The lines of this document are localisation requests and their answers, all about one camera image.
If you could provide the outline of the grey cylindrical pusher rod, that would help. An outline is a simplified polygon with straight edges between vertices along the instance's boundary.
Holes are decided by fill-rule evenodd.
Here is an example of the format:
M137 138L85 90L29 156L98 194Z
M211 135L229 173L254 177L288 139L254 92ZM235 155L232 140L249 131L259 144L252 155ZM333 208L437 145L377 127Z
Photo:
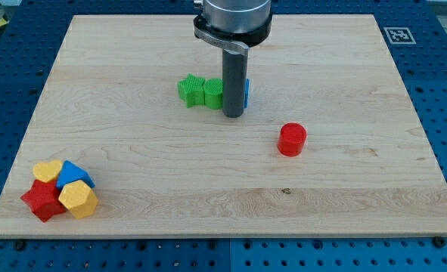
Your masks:
M247 56L222 50L222 110L230 118L244 112Z

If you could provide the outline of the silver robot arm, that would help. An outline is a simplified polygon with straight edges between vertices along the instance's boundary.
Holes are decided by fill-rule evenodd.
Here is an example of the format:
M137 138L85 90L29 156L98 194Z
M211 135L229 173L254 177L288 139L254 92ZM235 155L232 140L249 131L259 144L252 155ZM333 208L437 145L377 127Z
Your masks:
M271 0L201 0L194 35L222 49L222 111L230 118L244 113L250 48L264 42L272 27Z

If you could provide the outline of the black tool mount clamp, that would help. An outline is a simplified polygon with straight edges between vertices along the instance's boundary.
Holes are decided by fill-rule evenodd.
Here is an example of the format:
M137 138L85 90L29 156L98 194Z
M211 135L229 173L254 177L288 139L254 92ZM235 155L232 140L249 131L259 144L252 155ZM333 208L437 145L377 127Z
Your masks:
M202 15L197 15L193 19L194 36L214 47L247 56L250 48L259 45L269 36L272 16L273 14L270 14L264 24L255 30L233 33L216 29L210 26Z

